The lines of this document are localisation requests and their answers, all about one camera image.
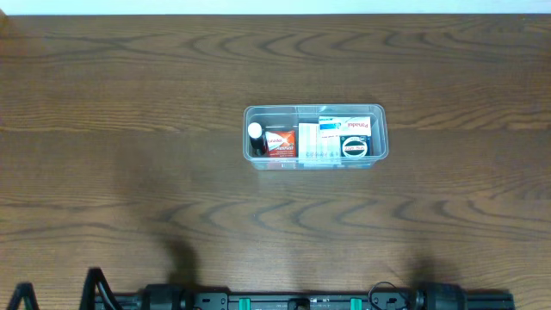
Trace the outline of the white blue Panadol box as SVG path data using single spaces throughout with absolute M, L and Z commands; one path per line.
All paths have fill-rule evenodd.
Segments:
M 319 131 L 322 137 L 341 135 L 364 135 L 372 134 L 371 118 L 361 117 L 335 117 L 320 116 Z

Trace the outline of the red Panadol ActiFast box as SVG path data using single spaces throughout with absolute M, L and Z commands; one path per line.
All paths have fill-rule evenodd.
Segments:
M 267 131 L 265 133 L 270 158 L 295 158 L 297 156 L 295 131 Z

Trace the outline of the clear plastic container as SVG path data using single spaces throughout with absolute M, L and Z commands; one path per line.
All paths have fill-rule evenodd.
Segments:
M 371 118 L 371 153 L 364 159 L 356 159 L 342 165 L 321 165 L 306 167 L 298 159 L 298 125 L 300 123 L 319 124 L 320 116 Z M 267 153 L 258 157 L 252 152 L 247 127 L 258 122 L 264 132 L 295 131 L 297 156 L 295 158 L 270 158 Z M 385 110 L 378 104 L 302 104 L 252 106 L 245 110 L 243 125 L 244 157 L 258 170 L 335 170 L 367 169 L 387 157 L 389 153 Z

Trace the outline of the white blue medicine box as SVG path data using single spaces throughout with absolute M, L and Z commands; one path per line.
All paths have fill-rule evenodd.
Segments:
M 356 159 L 343 158 L 340 151 L 340 137 L 322 137 L 317 123 L 298 125 L 298 159 L 306 167 L 321 165 L 342 165 Z

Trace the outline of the dark bottle white cap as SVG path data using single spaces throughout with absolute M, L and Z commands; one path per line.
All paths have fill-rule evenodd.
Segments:
M 255 156 L 262 157 L 268 151 L 265 132 L 258 122 L 252 122 L 247 127 L 252 152 Z

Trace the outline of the dark green Zam-Buk box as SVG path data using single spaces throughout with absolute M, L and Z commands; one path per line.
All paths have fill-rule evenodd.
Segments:
M 343 135 L 340 137 L 343 158 L 363 158 L 370 155 L 370 137 L 367 135 Z

